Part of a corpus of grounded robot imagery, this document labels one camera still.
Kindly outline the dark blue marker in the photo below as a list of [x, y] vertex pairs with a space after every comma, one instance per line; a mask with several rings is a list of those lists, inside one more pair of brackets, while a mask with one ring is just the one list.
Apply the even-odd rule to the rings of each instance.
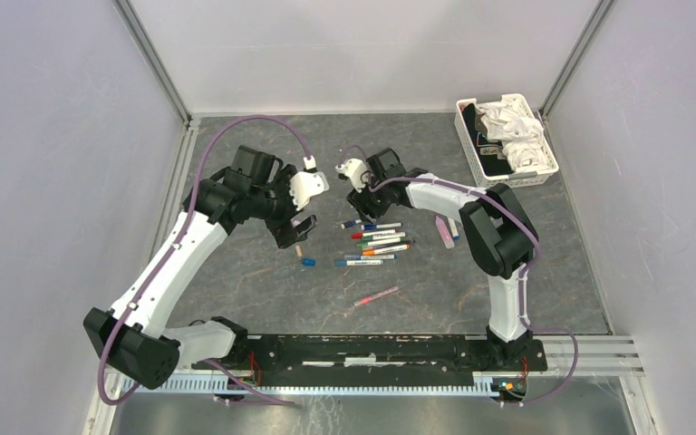
[[359, 224], [362, 224], [362, 222], [363, 222], [363, 221], [362, 221], [361, 219], [349, 220], [349, 221], [343, 222], [343, 223], [340, 225], [340, 227], [341, 227], [342, 229], [346, 229], [346, 228], [350, 228], [350, 227], [355, 227], [355, 226], [357, 226], [357, 225], [359, 225]]

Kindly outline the pink highlighter pen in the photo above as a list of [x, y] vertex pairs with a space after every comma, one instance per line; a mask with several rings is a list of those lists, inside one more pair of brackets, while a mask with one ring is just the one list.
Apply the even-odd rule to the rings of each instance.
[[445, 248], [452, 249], [455, 246], [455, 243], [450, 233], [448, 221], [441, 216], [436, 216], [435, 226], [440, 234], [440, 238]]

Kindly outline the blue cap marker front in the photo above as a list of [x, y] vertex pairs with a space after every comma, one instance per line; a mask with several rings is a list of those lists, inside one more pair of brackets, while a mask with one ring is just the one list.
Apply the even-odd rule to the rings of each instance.
[[451, 234], [451, 238], [453, 240], [459, 240], [459, 231], [457, 228], [456, 221], [453, 218], [449, 217], [448, 218], [448, 225], [449, 225], [449, 231]]

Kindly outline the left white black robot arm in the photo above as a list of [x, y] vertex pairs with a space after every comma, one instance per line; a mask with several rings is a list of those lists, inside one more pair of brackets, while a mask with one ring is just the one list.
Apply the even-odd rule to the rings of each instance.
[[104, 367], [155, 390], [177, 369], [216, 358], [227, 369], [241, 367], [244, 329], [213, 318], [169, 328], [177, 302], [208, 257], [249, 219], [265, 223], [279, 248], [307, 238], [315, 216], [294, 225], [310, 199], [329, 189], [314, 157], [303, 169], [247, 146], [232, 163], [189, 192], [175, 227], [135, 283], [107, 310], [93, 308], [83, 327]]

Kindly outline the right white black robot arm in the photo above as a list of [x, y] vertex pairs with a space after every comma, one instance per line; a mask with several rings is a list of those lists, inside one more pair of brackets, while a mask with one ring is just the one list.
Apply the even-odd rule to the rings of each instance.
[[519, 363], [533, 334], [527, 316], [527, 275], [539, 251], [537, 231], [514, 191], [498, 183], [476, 188], [425, 169], [405, 169], [392, 149], [336, 165], [353, 186], [348, 202], [366, 220], [392, 205], [425, 210], [460, 223], [476, 266], [488, 277], [487, 356], [500, 370]]

